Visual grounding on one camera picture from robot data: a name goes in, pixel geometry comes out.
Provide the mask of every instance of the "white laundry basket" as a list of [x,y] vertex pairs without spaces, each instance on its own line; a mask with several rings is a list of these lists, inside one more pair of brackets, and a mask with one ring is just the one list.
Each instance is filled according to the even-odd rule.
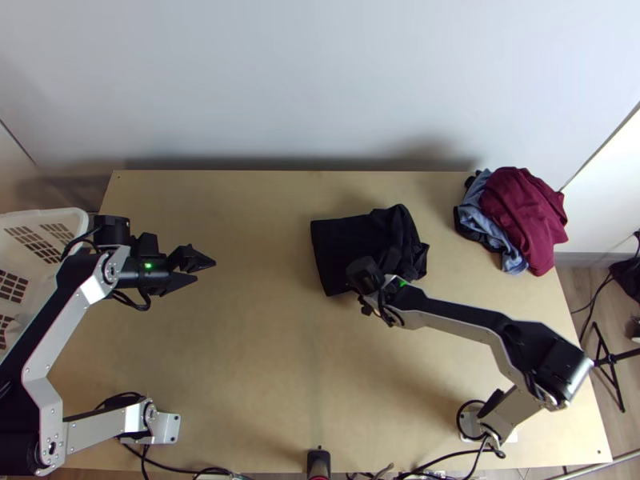
[[0,362],[54,292],[65,245],[88,225],[78,208],[0,215]]

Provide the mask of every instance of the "maroon shirt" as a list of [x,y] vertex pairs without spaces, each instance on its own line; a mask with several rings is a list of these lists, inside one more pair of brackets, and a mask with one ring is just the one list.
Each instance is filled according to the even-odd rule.
[[480,208],[522,252],[534,275],[554,266],[554,245],[564,243],[564,195],[526,168],[498,168],[486,182]]

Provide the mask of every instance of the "wooden table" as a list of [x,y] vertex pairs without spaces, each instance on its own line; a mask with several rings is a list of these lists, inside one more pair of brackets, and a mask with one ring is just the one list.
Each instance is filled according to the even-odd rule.
[[[404,203],[431,245],[430,296],[538,320],[577,342],[555,270],[513,277],[497,255],[454,232],[466,174],[390,172],[116,171],[102,212],[158,234],[161,250],[194,247],[218,266],[139,313],[92,307],[51,373],[65,414],[126,390],[182,415],[180,438],[150,457],[243,472],[300,472],[306,451],[330,450],[334,471],[407,470],[470,447],[457,408],[510,383],[487,346],[435,330],[388,328],[360,314],[354,294],[327,298],[309,222]],[[591,382],[573,405],[523,423],[505,460],[479,468],[608,462]],[[471,457],[441,468],[464,470]],[[137,470],[116,441],[66,466]]]

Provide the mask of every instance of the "wooden floor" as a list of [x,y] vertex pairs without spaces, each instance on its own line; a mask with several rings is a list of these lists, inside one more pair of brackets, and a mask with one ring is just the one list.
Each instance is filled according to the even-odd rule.
[[[565,292],[567,304],[571,310],[584,306],[607,274],[606,270],[558,269]],[[640,316],[640,306],[629,298],[617,283],[612,282],[601,292],[596,302],[594,319],[610,347],[612,353],[621,353],[638,347],[637,343],[625,337],[627,323],[631,315]],[[586,312],[574,315],[579,329]],[[584,346],[589,356],[595,356],[596,341],[593,332],[586,336]],[[622,394],[626,403],[626,413],[621,413],[615,403],[611,388],[602,381],[597,371],[591,374],[598,405],[605,423],[613,455],[619,456],[640,448],[640,357],[624,360],[617,364],[618,377],[622,384]],[[599,472],[583,476],[585,480],[631,480],[640,478],[640,458],[629,460]],[[524,470],[493,470],[478,472],[479,478],[487,480],[542,480],[562,474],[561,468]],[[137,480],[139,472],[107,472],[96,470],[64,470],[51,475],[53,480]],[[150,474],[157,480],[178,480],[187,478],[179,474]],[[287,478],[302,479],[302,475],[257,475],[258,480]]]

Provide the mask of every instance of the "black cloth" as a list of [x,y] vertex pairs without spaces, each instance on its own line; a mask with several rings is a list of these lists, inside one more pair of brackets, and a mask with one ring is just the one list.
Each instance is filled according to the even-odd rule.
[[311,241],[327,297],[349,291],[346,268],[372,257],[385,274],[412,282],[426,275],[429,246],[420,242],[408,209],[398,204],[356,217],[313,220]]
[[609,267],[609,272],[626,294],[640,303],[640,258],[616,262]]

